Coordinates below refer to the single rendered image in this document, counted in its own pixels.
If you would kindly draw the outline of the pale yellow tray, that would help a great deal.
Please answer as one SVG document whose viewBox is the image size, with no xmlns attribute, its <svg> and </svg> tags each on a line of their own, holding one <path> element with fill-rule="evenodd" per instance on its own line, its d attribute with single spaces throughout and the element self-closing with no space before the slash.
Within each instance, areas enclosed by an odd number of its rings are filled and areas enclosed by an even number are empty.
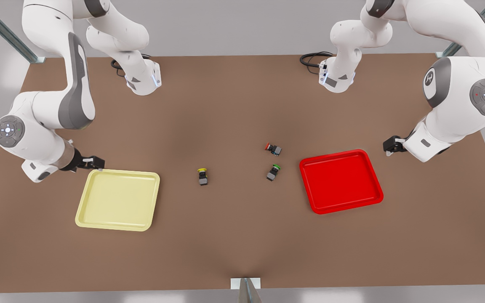
<svg viewBox="0 0 485 303">
<path fill-rule="evenodd" d="M 81 228 L 146 231 L 152 224 L 160 176 L 153 172 L 93 170 L 75 224 Z"/>
</svg>

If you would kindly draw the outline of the red tray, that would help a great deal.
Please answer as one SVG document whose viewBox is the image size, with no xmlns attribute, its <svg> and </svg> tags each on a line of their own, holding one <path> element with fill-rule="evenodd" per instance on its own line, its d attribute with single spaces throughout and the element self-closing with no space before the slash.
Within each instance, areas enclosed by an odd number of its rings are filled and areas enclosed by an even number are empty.
<svg viewBox="0 0 485 303">
<path fill-rule="evenodd" d="M 303 159 L 299 163 L 309 205 L 327 214 L 375 205 L 384 199 L 369 155 L 361 149 Z"/>
</svg>

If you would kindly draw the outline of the silver frame post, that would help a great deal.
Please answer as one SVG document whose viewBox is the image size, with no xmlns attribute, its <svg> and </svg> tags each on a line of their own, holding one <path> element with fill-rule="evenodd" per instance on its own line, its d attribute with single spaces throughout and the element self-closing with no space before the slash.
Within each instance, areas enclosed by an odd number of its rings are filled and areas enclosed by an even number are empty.
<svg viewBox="0 0 485 303">
<path fill-rule="evenodd" d="M 239 291 L 237 303 L 262 303 L 257 292 L 261 289 L 261 278 L 231 278 L 230 287 Z"/>
<path fill-rule="evenodd" d="M 485 21 L 464 0 L 441 0 L 433 36 L 462 46 L 472 57 L 485 57 Z"/>
<path fill-rule="evenodd" d="M 45 62 L 45 57 L 38 57 L 17 35 L 0 20 L 0 36 L 31 64 Z"/>
</svg>

